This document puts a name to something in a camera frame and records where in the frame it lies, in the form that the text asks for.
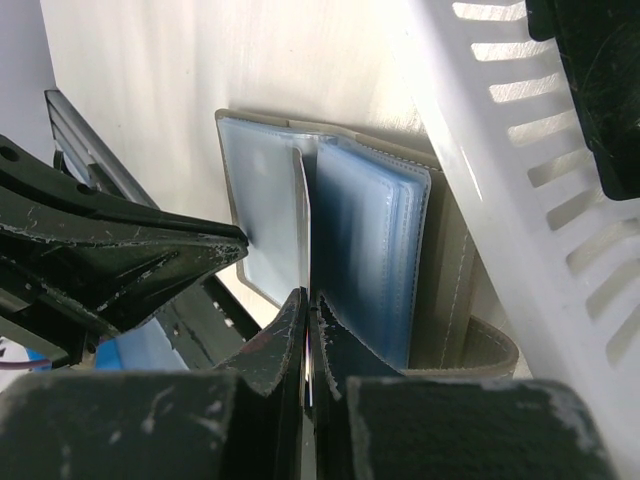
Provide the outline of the grey leather card holder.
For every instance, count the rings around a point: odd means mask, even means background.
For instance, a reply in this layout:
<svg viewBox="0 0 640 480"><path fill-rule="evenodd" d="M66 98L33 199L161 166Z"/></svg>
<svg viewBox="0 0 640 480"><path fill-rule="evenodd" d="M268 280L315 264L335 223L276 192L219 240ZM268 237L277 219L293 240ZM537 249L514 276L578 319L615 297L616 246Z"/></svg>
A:
<svg viewBox="0 0 640 480"><path fill-rule="evenodd" d="M507 377L514 342L472 312L479 255L434 156L344 127L221 109L215 115L240 281L274 305L300 286L293 148L311 211L311 287L392 368Z"/></svg>

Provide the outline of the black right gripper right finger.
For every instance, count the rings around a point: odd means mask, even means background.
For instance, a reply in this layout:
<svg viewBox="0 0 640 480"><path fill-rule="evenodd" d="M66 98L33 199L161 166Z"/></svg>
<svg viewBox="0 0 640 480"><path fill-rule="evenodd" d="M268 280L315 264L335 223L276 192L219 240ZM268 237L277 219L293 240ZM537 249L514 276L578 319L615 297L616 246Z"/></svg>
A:
<svg viewBox="0 0 640 480"><path fill-rule="evenodd" d="M321 479L613 479L591 415L565 385L406 376L312 304Z"/></svg>

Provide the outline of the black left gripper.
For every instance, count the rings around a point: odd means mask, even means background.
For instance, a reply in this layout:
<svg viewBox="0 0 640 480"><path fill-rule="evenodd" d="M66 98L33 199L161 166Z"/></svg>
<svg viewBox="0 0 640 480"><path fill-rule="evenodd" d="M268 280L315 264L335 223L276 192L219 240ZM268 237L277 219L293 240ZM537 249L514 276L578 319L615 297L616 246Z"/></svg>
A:
<svg viewBox="0 0 640 480"><path fill-rule="evenodd" d="M247 250L235 226L100 192L1 141L1 333L56 368Z"/></svg>

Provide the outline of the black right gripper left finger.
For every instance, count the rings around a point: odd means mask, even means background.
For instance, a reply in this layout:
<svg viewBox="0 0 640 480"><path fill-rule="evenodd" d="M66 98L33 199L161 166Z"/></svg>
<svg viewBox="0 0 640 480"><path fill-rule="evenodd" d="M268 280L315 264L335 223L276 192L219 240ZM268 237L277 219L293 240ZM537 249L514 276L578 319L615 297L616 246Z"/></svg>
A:
<svg viewBox="0 0 640 480"><path fill-rule="evenodd" d="M297 479L308 294L208 370L29 374L1 395L5 479Z"/></svg>

